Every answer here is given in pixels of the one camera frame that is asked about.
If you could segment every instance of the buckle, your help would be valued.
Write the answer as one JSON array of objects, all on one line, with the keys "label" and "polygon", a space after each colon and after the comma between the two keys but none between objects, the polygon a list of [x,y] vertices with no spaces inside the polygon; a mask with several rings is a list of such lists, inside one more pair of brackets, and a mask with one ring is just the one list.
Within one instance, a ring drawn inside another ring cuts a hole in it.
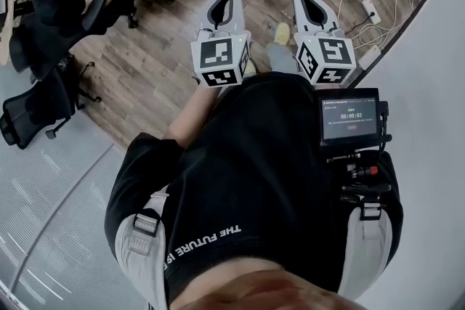
[{"label": "buckle", "polygon": [[153,209],[145,209],[134,217],[129,242],[131,252],[148,256],[153,238],[157,236],[161,217]]},{"label": "buckle", "polygon": [[360,220],[379,221],[381,219],[381,204],[360,201]]}]

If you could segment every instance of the monitor screen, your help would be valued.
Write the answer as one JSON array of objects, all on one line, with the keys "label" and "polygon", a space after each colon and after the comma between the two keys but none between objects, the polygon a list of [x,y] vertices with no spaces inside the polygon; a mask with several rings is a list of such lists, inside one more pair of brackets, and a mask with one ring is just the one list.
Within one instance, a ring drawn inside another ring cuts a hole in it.
[{"label": "monitor screen", "polygon": [[323,139],[378,133],[376,98],[323,100]]}]

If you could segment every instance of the foot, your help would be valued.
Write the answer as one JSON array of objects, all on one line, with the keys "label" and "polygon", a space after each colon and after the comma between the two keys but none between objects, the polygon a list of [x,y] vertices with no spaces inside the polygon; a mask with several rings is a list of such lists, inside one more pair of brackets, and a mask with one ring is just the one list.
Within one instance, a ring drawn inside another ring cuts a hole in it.
[{"label": "foot", "polygon": [[291,28],[287,23],[280,23],[275,31],[275,43],[286,46],[291,39]]},{"label": "foot", "polygon": [[249,60],[247,62],[247,66],[246,66],[246,71],[244,72],[244,76],[254,76],[256,75],[256,66],[254,64],[254,62],[252,60]]}]

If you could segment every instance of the white strap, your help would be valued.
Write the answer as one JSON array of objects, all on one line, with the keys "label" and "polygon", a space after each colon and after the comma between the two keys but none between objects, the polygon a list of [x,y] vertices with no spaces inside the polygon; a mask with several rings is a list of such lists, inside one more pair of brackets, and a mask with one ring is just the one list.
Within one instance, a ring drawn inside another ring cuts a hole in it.
[{"label": "white strap", "polygon": [[[167,196],[166,189],[156,192],[145,209],[153,209],[162,216]],[[125,219],[116,235],[116,258],[137,291],[155,309],[168,310],[164,282],[165,226],[159,221],[157,227],[155,221],[143,215]],[[134,228],[141,235],[134,233]]]},{"label": "white strap", "polygon": [[378,221],[361,221],[356,208],[347,225],[344,270],[338,294],[350,300],[359,298],[382,274],[392,245],[392,226],[386,211]]}]

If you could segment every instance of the small monitor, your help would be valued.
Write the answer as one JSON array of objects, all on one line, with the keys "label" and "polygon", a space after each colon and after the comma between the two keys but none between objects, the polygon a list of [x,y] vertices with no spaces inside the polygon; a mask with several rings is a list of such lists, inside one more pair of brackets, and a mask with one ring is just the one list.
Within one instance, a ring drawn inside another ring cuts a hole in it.
[{"label": "small monitor", "polygon": [[316,97],[323,151],[353,151],[380,142],[378,89],[320,90]]},{"label": "small monitor", "polygon": [[323,139],[376,134],[377,104],[375,97],[323,100]]}]

